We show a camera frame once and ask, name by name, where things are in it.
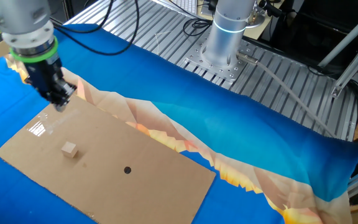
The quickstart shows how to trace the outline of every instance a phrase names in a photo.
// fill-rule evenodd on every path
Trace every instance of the wire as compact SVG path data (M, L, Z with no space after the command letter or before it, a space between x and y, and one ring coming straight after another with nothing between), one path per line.
M186 31L186 28L191 24L192 28L194 29L203 29L202 31L200 31L197 34L189 34ZM203 34L206 30L208 30L208 28L212 25L212 21L207 20L207 19L200 19L200 18L194 18L194 19L189 19L188 21L185 22L185 24L183 25L183 32L190 37L195 37L197 35L201 35Z
M272 24L273 24L273 15L272 15L272 20L270 21L270 27L268 28L268 34L270 36L269 41L272 41Z
M319 71L319 70L317 70L317 69L315 69L315 68L313 68L313 69L315 69L316 70L316 72L319 72L319 73L316 73L315 71L313 71L312 70L312 68L310 67L310 65L307 65L307 67L308 67L308 70L309 70L309 72L310 73L312 73L313 75L317 75L317 76L325 76L325 77L329 77L329 76L335 76L335 75L339 75L339 74L341 74L340 72L337 72L337 73L331 73L331 74L324 74L323 72L326 72L326 71Z
M306 106L302 101L301 99L299 99L299 97L294 93L292 92L292 90L280 79L278 78L270 69L268 69L264 64L260 63L260 62L257 62L256 63L260 68L262 68L263 70L265 70L266 73L268 73L274 80L276 80L276 82L278 82L284 89L285 91L287 91L287 93L289 93L295 100L296 102L299 103L299 105L306 111L310 114L310 116L313 117L313 119L319 123L319 125L321 125L325 131L330 135L332 136L333 138L336 138L336 135L334 133L332 133L328 127L309 109L308 106Z
M88 4L90 3L91 0L87 0L84 4L84 9L88 6Z
M208 19L201 19L199 17L194 16L193 14L189 13L188 11L184 10L180 6L178 6L176 3L174 3L172 0L169 0L172 4L174 4L178 9L182 10L186 14L188 14L191 17L194 17L193 19L189 19L186 21L183 25L183 32L190 37L195 37L197 35L203 34L210 26L212 26L212 21ZM192 28L194 29L203 29L201 32L197 34L189 34L187 33L186 29L191 24Z
M67 27L64 27L64 26L60 26L60 25L55 25L55 27L58 27L58 28L61 28L61 29L64 29L64 30L67 30L67 31L70 31L70 32L75 32L75 33L79 33L79 34L90 34L92 32L95 32L95 31L98 31L100 29L102 29L102 27L104 26L104 24L106 23L107 19L109 18L109 15L110 15L110 11L111 11L111 8L112 8L112 4L113 4L114 0L110 0L110 4L109 4L109 7L107 9L107 13L102 21L102 23L100 23L96 28L94 29L91 29L91 30L73 30L73 29L70 29L70 28L67 28Z
M67 34L65 31L61 30L61 27L56 27L56 30L58 30L59 32L61 32L62 34L64 34L68 38L70 38L72 41L76 42L78 45L82 46L83 48L85 48L85 49L87 49L87 50L89 50L89 51L91 51L93 53L100 54L100 55L105 55L105 56L119 55L121 53L124 53L126 50L128 50L129 47L134 43L137 31L139 30L140 13L139 13L139 5L137 3L137 0L135 0L135 5L136 5L136 16L137 16L137 18L136 18L136 28L135 28L135 31L134 31L134 35L132 36L132 39L131 39L131 41L129 41L128 45L125 48L123 48L122 50L118 51L118 52L113 52L113 53L100 52L100 51L92 49L91 47L88 47L85 44L81 43L80 41L76 40L70 34Z

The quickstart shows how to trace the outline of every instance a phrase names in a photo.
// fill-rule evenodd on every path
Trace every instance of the green ring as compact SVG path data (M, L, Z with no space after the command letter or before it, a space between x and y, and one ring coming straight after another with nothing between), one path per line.
M57 42L57 38L55 37L55 44L53 45L52 49L50 49L47 53L45 53L43 55L40 55L38 57L32 57L32 58L18 56L13 51L12 47L9 49L9 51L11 52L11 55L16 60L19 60L19 61L24 62L24 63L37 63L37 62L41 62L43 60L46 60L46 59L52 57L52 55L54 55L57 52L57 45L58 45L58 42Z

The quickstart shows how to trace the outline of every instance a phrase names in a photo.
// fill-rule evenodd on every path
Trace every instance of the cardboard sheet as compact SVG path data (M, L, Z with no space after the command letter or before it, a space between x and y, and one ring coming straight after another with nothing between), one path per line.
M47 106L0 157L99 223L191 223L215 176L77 96L63 113Z

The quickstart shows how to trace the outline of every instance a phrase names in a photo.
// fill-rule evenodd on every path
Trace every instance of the slotted aluminum surface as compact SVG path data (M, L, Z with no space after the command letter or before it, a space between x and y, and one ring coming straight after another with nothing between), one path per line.
M98 2L79 13L67 24L100 24L108 9L109 0ZM246 65L235 82L227 82L206 70L186 63L186 52L190 50L197 37L189 37L182 31L189 19L181 12L172 10L149 0L139 0L140 25L135 44L157 54L188 71L235 93L246 95L263 105L311 128L328 135L310 118L298 103L283 88L270 78L261 68ZM104 29L122 39L132 37L135 29L136 12L132 0L114 2ZM188 27L187 32L195 33ZM334 80L310 73L306 66L281 55L244 42L246 54L257 58L277 74L300 98L323 120L336 136L352 141L356 128L357 104L354 94L347 88L337 99L330 96Z

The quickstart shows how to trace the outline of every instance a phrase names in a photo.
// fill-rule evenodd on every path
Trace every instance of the metal mounting plate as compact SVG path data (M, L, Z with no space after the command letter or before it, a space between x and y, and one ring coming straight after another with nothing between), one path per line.
M243 71L244 67L247 65L247 63L238 60L236 63L234 63L231 67L221 68L214 66L212 63L207 62L202 56L201 56L201 48L208 39L209 32L205 32L201 35L201 37L196 41L195 45L191 47L187 53L185 54L185 62L189 62L193 65L199 66L217 77L221 77L229 82L234 82L241 72ZM240 43L239 51L242 53L245 53L247 51L250 51L250 49L247 48L245 45L245 42L242 41Z

